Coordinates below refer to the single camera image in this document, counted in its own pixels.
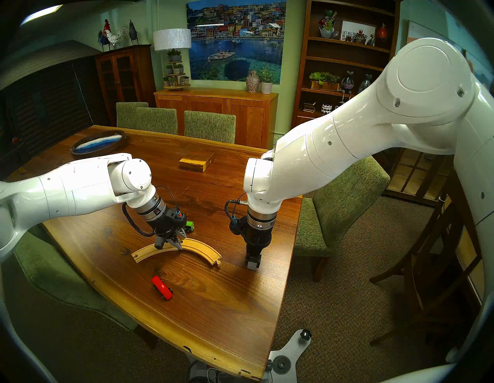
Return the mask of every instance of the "blue artwork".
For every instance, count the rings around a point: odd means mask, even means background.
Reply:
[[[77,148],[74,149],[74,153],[84,154],[94,152],[95,150],[104,149],[121,139],[121,137],[122,136],[120,134],[114,134],[108,137],[96,138],[94,140],[79,145]]]
[[[286,1],[200,0],[187,3],[191,79],[245,81],[269,68],[279,84]]]

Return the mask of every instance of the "white lampshade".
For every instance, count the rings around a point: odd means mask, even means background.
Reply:
[[[191,48],[190,29],[161,29],[153,32],[155,50]]]

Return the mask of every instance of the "wooden cabinet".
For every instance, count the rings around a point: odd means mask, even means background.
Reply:
[[[131,45],[96,56],[101,92],[108,118],[116,126],[117,102],[147,102],[155,106],[156,91],[150,45]]]
[[[178,134],[184,134],[183,112],[194,110],[237,116],[235,143],[271,149],[276,122],[278,94],[248,93],[244,90],[189,88],[155,93],[158,108],[177,110]]]

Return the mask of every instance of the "wooden table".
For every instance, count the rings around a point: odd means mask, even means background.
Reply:
[[[70,147],[82,137],[109,127],[93,126],[56,144],[30,160],[9,181],[43,174],[72,161]],[[302,198],[283,202],[271,245],[257,271],[245,266],[246,245],[228,228],[223,210],[228,199],[243,192],[249,157],[262,149],[124,129],[127,143],[118,152],[144,159],[154,185],[166,185],[187,219],[195,224],[189,236],[214,247],[221,267],[188,252],[168,252],[136,263],[131,253],[152,244],[127,222],[121,205],[99,212],[61,217],[44,223],[54,240],[92,286],[141,326],[214,367],[253,380],[263,376],[287,283]],[[178,161],[198,149],[215,152],[204,173],[180,170]],[[161,197],[172,204],[165,189]],[[239,215],[246,213],[237,207]],[[145,231],[137,214],[132,218]],[[159,275],[173,289],[163,300],[152,288]]]

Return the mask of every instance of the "carpet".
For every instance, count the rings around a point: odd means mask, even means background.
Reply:
[[[310,260],[295,257],[273,349],[301,328],[313,340],[296,368],[300,383],[380,382],[442,364],[447,349],[424,334],[369,341],[406,318],[402,277],[373,285],[369,277],[399,260],[419,236],[432,209],[379,197],[350,227],[320,283]],[[17,333],[59,382],[184,380],[185,354],[159,340],[150,350],[136,334],[106,317],[58,303],[33,289],[16,259],[2,265],[6,304]]]

